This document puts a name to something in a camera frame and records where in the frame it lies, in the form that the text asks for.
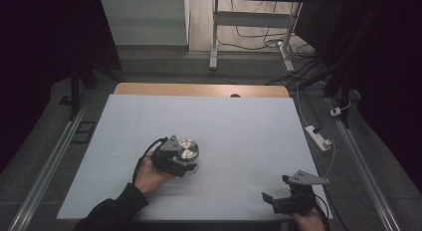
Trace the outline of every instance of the black sleeve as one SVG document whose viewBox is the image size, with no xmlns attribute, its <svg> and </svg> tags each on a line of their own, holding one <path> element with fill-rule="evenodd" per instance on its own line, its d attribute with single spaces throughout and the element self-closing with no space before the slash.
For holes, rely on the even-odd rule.
<svg viewBox="0 0 422 231">
<path fill-rule="evenodd" d="M 146 205 L 145 196 L 128 183 L 118 199 L 107 199 L 97 205 L 87 218 L 75 226 L 74 231 L 126 230 L 134 214 Z"/>
</svg>

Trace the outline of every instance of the aluminum rail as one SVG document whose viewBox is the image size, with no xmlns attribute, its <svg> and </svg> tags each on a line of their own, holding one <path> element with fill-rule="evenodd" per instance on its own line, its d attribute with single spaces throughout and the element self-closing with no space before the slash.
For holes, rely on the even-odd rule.
<svg viewBox="0 0 422 231">
<path fill-rule="evenodd" d="M 326 101 L 332 107 L 331 101 L 329 99 L 326 99 Z M 370 171 L 370 168 L 366 163 L 359 146 L 354 140 L 353 134 L 349 129 L 345 128 L 340 119 L 337 119 L 335 122 L 344 142 L 347 145 L 351 158 L 356 165 L 357 171 L 363 180 L 369 196 L 374 202 L 374 206 L 378 212 L 379 217 L 381 218 L 382 223 L 384 224 L 385 230 L 400 231 L 401 229 L 396 220 L 396 217 L 394 216 L 394 213 L 391 210 L 391 207 L 389 206 L 384 193 L 376 182 L 375 177 L 373 177 L 372 172 Z"/>
<path fill-rule="evenodd" d="M 50 154 L 49 158 L 44 164 L 41 172 L 38 174 L 37 179 L 32 185 L 25 200 L 19 208 L 18 213 L 9 226 L 9 231 L 26 230 L 28 228 L 31 219 L 34 216 L 34 213 L 37 210 L 37 207 L 40 204 L 41 199 L 43 198 L 44 193 L 46 192 L 47 187 L 49 186 L 50 181 L 52 180 L 53 175 L 57 170 L 57 167 L 59 166 L 59 163 L 62 160 L 62 157 L 87 110 L 87 104 L 89 103 L 92 94 L 93 91 L 91 90 L 86 90 L 84 92 L 81 109 L 76 114 L 75 118 L 70 120 L 66 126 L 66 129 L 60 137 L 59 142 L 56 144 L 53 152 Z"/>
</svg>

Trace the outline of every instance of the white wall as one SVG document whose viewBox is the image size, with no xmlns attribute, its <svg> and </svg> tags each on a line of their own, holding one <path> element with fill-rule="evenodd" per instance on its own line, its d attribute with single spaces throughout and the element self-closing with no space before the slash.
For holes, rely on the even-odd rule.
<svg viewBox="0 0 422 231">
<path fill-rule="evenodd" d="M 102 0 L 102 2 L 116 45 L 187 45 L 188 43 L 188 0 Z"/>
</svg>

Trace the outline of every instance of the hand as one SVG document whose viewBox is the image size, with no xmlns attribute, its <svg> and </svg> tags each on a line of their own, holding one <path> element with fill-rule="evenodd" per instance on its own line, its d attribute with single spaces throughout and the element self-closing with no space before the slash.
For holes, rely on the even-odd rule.
<svg viewBox="0 0 422 231">
<path fill-rule="evenodd" d="M 295 219 L 300 231 L 325 231 L 322 217 L 315 208 L 305 216 L 300 213 L 293 213 L 291 216 Z"/>
<path fill-rule="evenodd" d="M 134 182 L 134 186 L 136 186 L 143 194 L 154 191 L 162 182 L 174 177 L 171 174 L 158 171 L 151 161 L 151 154 L 152 151 L 150 151 L 143 159 L 142 165 L 137 172 L 136 180 Z"/>
</svg>

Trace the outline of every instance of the person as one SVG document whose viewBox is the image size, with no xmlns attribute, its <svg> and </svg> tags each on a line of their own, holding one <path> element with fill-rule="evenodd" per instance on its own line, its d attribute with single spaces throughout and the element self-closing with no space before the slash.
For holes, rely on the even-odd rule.
<svg viewBox="0 0 422 231">
<path fill-rule="evenodd" d="M 74 231 L 130 231 L 136 230 L 131 222 L 134 214 L 149 203 L 146 194 L 156 190 L 159 185 L 173 175 L 158 171 L 147 155 L 137 173 L 135 182 L 128 183 L 116 199 L 107 199 L 98 204 L 87 216 L 75 226 Z M 302 216 L 291 214 L 300 231 L 323 231 L 320 214 L 313 209 Z"/>
</svg>

